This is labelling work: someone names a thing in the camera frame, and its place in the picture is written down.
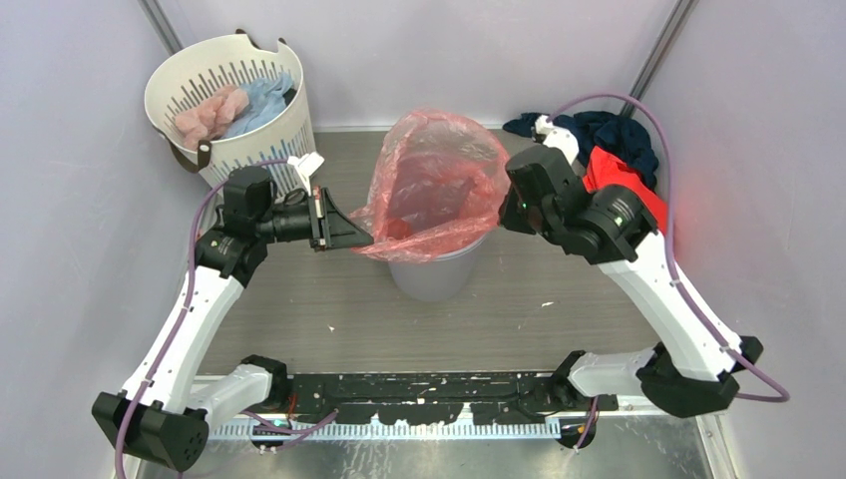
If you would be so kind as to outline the red plastic trash bag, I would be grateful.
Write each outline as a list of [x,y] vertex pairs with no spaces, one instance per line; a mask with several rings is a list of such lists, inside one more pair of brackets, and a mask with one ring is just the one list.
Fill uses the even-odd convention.
[[351,214],[373,238],[356,253],[423,263],[495,229],[510,182],[509,155],[476,121],[420,109],[388,131],[365,206]]

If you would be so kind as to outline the grey plastic trash bin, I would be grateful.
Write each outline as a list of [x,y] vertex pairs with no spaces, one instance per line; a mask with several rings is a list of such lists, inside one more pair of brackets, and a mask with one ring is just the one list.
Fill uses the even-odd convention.
[[389,262],[388,268],[397,287],[408,296],[420,301],[443,301],[467,284],[486,238],[483,235],[461,249],[428,262]]

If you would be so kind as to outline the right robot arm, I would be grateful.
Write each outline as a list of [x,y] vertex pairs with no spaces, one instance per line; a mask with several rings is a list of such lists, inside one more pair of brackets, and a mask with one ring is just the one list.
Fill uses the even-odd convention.
[[551,380],[557,402],[576,410],[596,396],[639,395],[679,418],[728,408],[739,395],[736,373],[763,347],[690,306],[695,291],[666,256],[666,204],[599,149],[583,176],[560,149],[543,145],[512,157],[505,172],[511,184],[501,226],[538,235],[596,266],[658,336],[657,345],[632,353],[570,353]]

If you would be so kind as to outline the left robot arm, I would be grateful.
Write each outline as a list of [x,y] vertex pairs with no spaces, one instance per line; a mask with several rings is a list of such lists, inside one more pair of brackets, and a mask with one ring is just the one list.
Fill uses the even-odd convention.
[[203,358],[222,320],[275,242],[305,240],[315,251],[364,247],[372,236],[334,203],[326,188],[281,196],[268,164],[236,169],[213,187],[222,196],[216,223],[203,235],[193,221],[188,267],[177,301],[153,346],[117,393],[102,392],[92,415],[125,458],[178,473],[199,460],[212,432],[250,408],[284,408],[292,385],[285,363],[250,355],[214,384],[193,392]]

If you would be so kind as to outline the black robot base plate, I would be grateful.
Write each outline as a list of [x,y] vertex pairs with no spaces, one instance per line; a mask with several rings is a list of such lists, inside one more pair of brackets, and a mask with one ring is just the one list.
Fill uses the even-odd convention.
[[541,423],[557,413],[586,413],[591,401],[567,399],[557,378],[541,371],[295,374],[286,397],[248,411],[315,423],[329,413],[334,422],[411,426],[457,422],[468,409],[474,425]]

